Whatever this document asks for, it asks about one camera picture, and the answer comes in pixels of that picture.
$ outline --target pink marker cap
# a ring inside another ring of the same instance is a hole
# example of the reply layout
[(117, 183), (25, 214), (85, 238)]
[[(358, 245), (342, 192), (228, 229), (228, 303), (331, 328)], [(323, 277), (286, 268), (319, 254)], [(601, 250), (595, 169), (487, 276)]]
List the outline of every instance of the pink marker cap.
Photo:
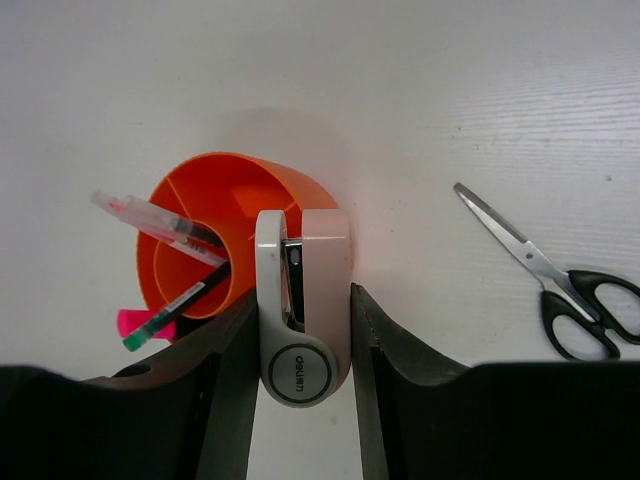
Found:
[[(152, 312), (150, 310), (120, 310), (118, 311), (118, 318), (116, 323), (118, 325), (118, 333), (122, 338), (129, 335), (138, 327), (147, 323), (151, 317), (158, 312)], [(169, 325), (160, 330), (153, 338), (164, 338), (171, 340), (176, 336), (176, 322), (171, 322)]]

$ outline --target white table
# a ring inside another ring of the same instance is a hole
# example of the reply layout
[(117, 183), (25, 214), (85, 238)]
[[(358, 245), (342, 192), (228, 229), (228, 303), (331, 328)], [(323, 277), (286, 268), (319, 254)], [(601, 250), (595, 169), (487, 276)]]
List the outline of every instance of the white table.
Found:
[[(210, 150), (320, 181), (352, 215), (356, 281), (442, 353), (557, 359), (537, 283), (452, 185), (561, 266), (640, 282), (638, 18), (622, 0), (5, 0), (0, 363), (85, 378), (165, 346), (122, 348), (135, 235), (88, 195), (148, 195)], [(261, 391), (249, 478), (360, 478), (355, 415), (350, 381), (307, 411)]]

